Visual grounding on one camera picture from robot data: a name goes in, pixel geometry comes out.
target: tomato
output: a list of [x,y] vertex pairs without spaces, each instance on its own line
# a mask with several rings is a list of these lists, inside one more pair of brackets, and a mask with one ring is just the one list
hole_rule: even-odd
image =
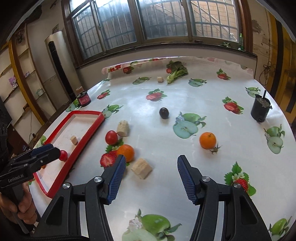
[[118,142],[117,133],[115,131],[108,131],[105,140],[108,145],[116,144]]
[[61,161],[67,161],[68,160],[68,153],[65,150],[61,150],[60,152],[61,152],[61,154],[59,156],[59,159]]

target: black cup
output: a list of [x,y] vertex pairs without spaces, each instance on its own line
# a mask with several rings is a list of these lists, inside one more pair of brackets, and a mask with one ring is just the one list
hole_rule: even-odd
[[[253,108],[251,110],[251,116],[255,119],[257,122],[264,122],[266,119],[266,116],[268,114],[269,109],[272,109],[270,105],[270,101],[267,98],[262,98],[261,95],[255,94],[256,98],[253,104]],[[269,103],[269,106],[263,106],[259,101],[258,98],[264,99]]]

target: red label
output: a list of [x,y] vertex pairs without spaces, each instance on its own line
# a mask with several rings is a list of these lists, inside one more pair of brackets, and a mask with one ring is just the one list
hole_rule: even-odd
[[89,95],[86,94],[85,96],[80,97],[78,100],[79,100],[81,105],[84,105],[87,102],[89,102],[91,99],[89,98]]

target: orange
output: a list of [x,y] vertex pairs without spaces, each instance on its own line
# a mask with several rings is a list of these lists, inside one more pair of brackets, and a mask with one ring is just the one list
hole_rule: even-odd
[[202,133],[200,136],[200,145],[204,149],[213,149],[216,145],[216,137],[211,132]]
[[117,149],[118,155],[124,155],[126,162],[130,162],[135,155],[135,151],[130,145],[124,144]]

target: metal screw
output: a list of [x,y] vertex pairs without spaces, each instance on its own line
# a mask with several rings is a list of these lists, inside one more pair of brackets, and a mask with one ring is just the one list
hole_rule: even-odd
[[63,188],[64,188],[64,189],[67,189],[67,188],[69,188],[70,186],[71,186],[70,183],[64,183],[64,184],[63,184]]
[[240,185],[239,183],[234,183],[233,186],[234,186],[235,188],[240,188],[240,187],[241,187],[241,185]]
[[203,180],[204,182],[209,182],[211,179],[210,179],[208,176],[203,176],[203,177],[202,177],[202,180]]
[[99,182],[101,182],[103,179],[101,178],[101,177],[95,177],[94,178],[94,181],[95,181],[95,183],[99,183]]

